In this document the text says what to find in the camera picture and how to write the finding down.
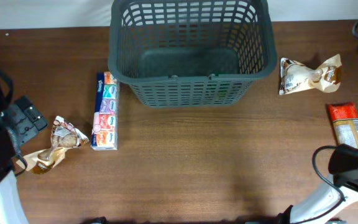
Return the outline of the grey plastic shopping basket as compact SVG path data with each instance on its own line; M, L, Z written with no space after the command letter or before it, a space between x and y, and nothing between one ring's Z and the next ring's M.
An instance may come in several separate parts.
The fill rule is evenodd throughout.
M115 0L108 68L151 108L237 103L277 53L267 0ZM209 76L231 82L213 101Z

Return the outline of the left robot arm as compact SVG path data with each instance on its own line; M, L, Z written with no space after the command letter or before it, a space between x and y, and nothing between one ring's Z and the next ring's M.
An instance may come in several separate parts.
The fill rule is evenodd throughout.
M27 162L21 146L47 126L47 120L26 97L13 100L12 80L0 70L0 223L27 223L12 160Z

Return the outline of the green lid spice jar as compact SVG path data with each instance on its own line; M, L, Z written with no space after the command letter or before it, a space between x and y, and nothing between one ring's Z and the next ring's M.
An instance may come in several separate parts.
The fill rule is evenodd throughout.
M227 80L217 80L215 74L211 74L208 78L207 90L213 101L219 101L225 98L231 86L231 82Z

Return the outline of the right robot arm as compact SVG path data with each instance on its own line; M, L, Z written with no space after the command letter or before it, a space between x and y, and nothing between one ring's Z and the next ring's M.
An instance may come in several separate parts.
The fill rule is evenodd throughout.
M301 62L281 58L280 95L318 89L336 91L342 79L341 57L335 55L312 69ZM319 147L312 155L312 166L323 183L304 201L290 205L275 218L275 223L331 223L341 210L358 202L358 111L354 103L328 105L329 118L337 145ZM328 176L318 169L316 158L331 149Z

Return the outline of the orange pasta packet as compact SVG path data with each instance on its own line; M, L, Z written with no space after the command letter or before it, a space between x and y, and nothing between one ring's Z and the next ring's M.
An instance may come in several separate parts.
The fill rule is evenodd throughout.
M358 149L358 111L354 103L328 105L338 144Z

